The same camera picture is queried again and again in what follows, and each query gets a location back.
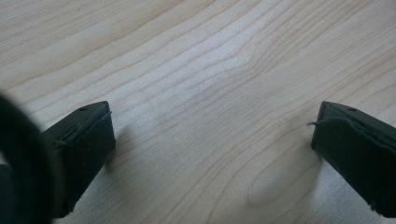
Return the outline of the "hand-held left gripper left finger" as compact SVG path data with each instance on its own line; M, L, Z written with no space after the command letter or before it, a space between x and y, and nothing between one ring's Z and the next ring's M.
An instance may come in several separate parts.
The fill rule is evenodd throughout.
M84 105L46 131L60 163L62 192L54 218L72 213L75 205L114 151L116 139L107 101Z

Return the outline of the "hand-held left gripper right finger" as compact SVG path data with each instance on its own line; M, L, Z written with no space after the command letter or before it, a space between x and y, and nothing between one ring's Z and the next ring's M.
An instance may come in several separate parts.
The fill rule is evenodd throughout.
M354 107L324 101L311 148L372 210L396 218L396 128Z

